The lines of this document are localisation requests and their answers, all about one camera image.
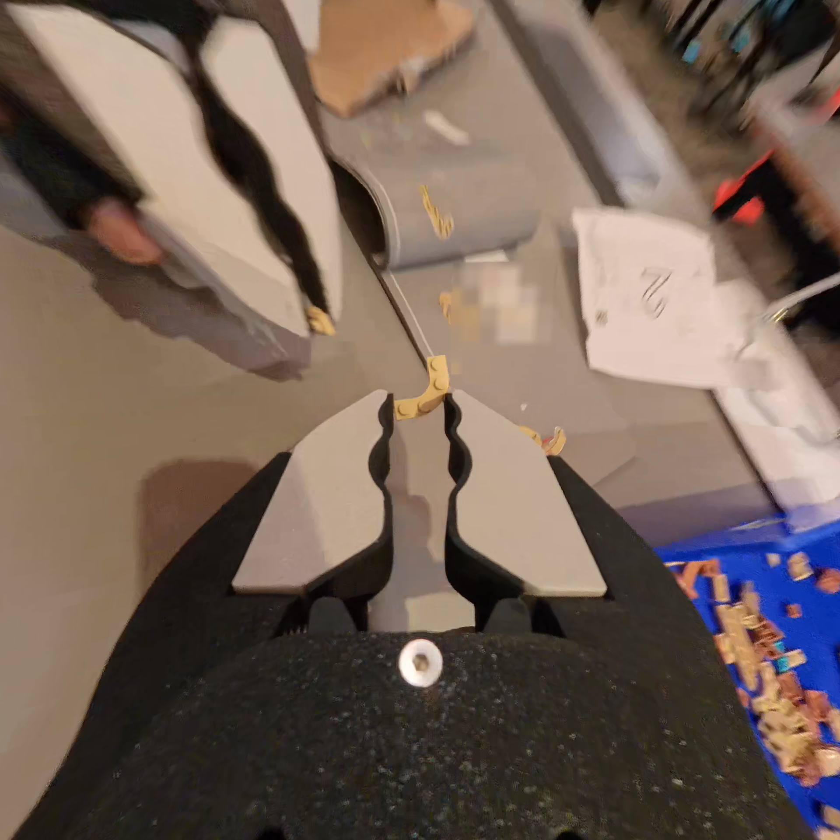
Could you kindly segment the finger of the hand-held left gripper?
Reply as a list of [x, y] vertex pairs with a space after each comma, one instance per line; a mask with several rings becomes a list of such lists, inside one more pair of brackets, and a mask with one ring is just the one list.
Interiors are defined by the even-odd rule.
[[10, 12], [136, 181], [140, 200], [129, 205], [165, 257], [129, 265], [84, 227], [64, 225], [8, 153], [20, 174], [7, 189], [7, 226], [89, 268], [125, 318], [150, 308], [136, 318], [158, 333], [184, 335], [267, 377], [299, 377], [314, 332], [214, 153], [194, 91], [202, 42], [57, 3], [15, 3]]
[[220, 16], [194, 55], [214, 153], [288, 272], [310, 332], [334, 332], [343, 305], [340, 211], [329, 149], [317, 141], [274, 42]]

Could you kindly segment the person's left hand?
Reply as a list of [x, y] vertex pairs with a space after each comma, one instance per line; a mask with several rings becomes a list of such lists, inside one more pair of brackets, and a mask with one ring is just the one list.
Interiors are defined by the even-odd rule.
[[147, 234], [133, 208], [116, 197], [90, 205], [81, 220], [86, 233], [111, 256], [134, 266], [158, 266], [165, 252]]

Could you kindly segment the torn cardboard box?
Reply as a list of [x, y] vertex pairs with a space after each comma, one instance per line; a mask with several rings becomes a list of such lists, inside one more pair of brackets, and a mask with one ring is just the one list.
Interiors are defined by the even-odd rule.
[[390, 93], [412, 93], [471, 39], [475, 16], [449, 1], [328, 1], [308, 58], [316, 95], [341, 119]]

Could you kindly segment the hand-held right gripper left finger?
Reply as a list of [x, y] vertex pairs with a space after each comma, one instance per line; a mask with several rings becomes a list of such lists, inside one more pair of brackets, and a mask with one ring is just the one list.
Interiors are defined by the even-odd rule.
[[232, 580], [238, 594], [375, 595], [392, 567], [386, 488], [392, 395], [376, 390], [316, 426], [289, 459]]

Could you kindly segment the grey desk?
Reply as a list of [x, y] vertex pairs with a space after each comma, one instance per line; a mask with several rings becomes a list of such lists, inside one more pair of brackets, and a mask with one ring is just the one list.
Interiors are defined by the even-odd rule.
[[[563, 170], [520, 24], [502, 2], [469, 5], [479, 45], [433, 92], [464, 82], [466, 128], [536, 153], [560, 221], [578, 166]], [[89, 268], [4, 236], [2, 724], [29, 677], [35, 711], [17, 747], [9, 732], [2, 829], [808, 838], [695, 608], [562, 456], [548, 457], [604, 596], [455, 591], [445, 399], [393, 415], [381, 591], [234, 591], [295, 445], [373, 391], [394, 402], [421, 384], [339, 222], [339, 337], [316, 339], [308, 378], [284, 384], [122, 319]]]

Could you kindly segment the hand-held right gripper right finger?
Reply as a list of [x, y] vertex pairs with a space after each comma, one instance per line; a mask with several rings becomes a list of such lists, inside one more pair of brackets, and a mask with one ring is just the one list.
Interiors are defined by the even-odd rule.
[[607, 585], [549, 457], [512, 421], [455, 390], [444, 565], [465, 599], [604, 596]]

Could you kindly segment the grey instruction booklet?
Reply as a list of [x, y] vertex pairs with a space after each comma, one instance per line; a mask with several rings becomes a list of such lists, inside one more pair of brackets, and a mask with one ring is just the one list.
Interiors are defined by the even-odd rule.
[[492, 149], [333, 162], [353, 235], [424, 356], [453, 388], [542, 438], [596, 485], [635, 456], [585, 361], [559, 231], [528, 170]]

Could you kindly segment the white paper sheet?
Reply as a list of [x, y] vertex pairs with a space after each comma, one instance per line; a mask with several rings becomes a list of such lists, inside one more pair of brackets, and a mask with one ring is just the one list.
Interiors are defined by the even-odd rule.
[[752, 466], [795, 530], [838, 519], [838, 408], [747, 280], [717, 285], [728, 382], [713, 391]]

